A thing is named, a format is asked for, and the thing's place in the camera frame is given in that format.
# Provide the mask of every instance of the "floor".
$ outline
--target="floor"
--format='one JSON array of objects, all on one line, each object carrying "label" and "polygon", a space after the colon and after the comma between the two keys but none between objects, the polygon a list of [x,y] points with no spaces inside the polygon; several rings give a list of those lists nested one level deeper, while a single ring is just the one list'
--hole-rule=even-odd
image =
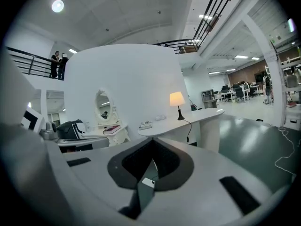
[{"label": "floor", "polygon": [[[287,130],[287,137],[294,143],[295,153],[288,159],[281,159],[277,165],[296,173],[301,160],[301,133]],[[220,116],[219,153],[258,177],[272,192],[292,181],[290,173],[274,165],[277,159],[288,156],[292,151],[292,144],[277,127],[227,114]]]},{"label": "floor", "polygon": [[264,123],[272,124],[274,117],[273,104],[264,104],[264,96],[250,98],[246,102],[220,101],[217,108],[225,109],[225,114],[243,117],[251,120],[261,119]]}]

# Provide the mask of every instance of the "table lamp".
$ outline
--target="table lamp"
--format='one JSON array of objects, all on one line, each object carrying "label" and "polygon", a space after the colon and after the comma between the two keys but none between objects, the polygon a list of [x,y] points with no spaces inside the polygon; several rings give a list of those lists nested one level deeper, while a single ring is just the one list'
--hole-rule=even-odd
[{"label": "table lamp", "polygon": [[169,102],[170,102],[170,106],[177,106],[178,107],[178,112],[179,112],[178,121],[184,120],[185,118],[182,116],[181,110],[179,108],[179,105],[185,104],[185,100],[183,98],[182,93],[179,91],[179,92],[175,92],[175,93],[170,94]]}]

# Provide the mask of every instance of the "white curved desk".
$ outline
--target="white curved desk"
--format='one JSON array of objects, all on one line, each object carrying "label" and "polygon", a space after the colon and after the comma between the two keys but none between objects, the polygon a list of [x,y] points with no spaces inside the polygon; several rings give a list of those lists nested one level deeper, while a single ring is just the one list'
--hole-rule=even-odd
[{"label": "white curved desk", "polygon": [[[199,147],[218,152],[220,145],[220,125],[218,116],[224,112],[224,109],[208,108],[189,113],[182,113],[185,120],[189,121],[191,124],[199,123],[201,136],[201,145],[198,145]],[[178,121],[176,116],[167,117],[165,120],[154,121],[152,123],[152,128],[138,130],[138,134],[145,137],[160,136],[167,139],[185,142],[178,139],[179,137],[177,137],[177,134],[179,134],[179,131],[176,129],[189,125],[186,121]]]}]

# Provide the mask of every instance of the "lamp base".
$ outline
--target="lamp base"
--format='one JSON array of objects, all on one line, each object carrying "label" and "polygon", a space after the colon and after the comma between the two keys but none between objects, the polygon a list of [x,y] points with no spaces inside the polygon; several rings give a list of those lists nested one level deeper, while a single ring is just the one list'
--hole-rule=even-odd
[{"label": "lamp base", "polygon": [[185,118],[182,116],[182,113],[181,113],[181,110],[180,110],[180,109],[178,109],[178,112],[179,112],[179,118],[178,118],[178,121],[184,120]]}]

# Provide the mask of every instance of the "staircase railing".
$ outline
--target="staircase railing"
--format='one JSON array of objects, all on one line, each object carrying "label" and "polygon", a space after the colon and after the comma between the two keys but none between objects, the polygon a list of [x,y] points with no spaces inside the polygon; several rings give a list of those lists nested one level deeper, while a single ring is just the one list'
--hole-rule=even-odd
[{"label": "staircase railing", "polygon": [[37,75],[50,78],[51,75],[51,63],[56,63],[48,58],[44,58],[38,55],[34,55],[22,50],[7,47],[9,54],[12,56],[13,61],[20,68],[24,74]]},{"label": "staircase railing", "polygon": [[220,19],[223,10],[225,9],[226,5],[231,0],[215,0],[214,4],[212,5],[214,0],[210,0],[208,3],[208,6],[205,10],[205,13],[201,19],[201,22],[197,28],[196,33],[193,37],[193,40],[195,41],[197,48],[200,48],[202,43],[204,43],[205,38],[207,35],[212,31],[213,27],[216,25],[218,20]]},{"label": "staircase railing", "polygon": [[197,45],[193,39],[172,40],[156,43],[154,45],[172,48],[176,54],[193,53],[198,51]]}]

